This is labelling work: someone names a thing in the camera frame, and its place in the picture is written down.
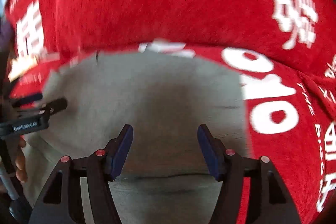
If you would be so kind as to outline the person's left hand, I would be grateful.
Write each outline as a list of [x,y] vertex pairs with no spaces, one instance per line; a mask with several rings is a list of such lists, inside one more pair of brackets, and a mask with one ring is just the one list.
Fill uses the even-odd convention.
[[17,168],[15,171],[15,175],[16,178],[23,184],[27,181],[26,158],[22,151],[22,149],[25,148],[26,145],[26,141],[22,137],[20,137],[18,143],[17,157],[15,159],[15,166]]

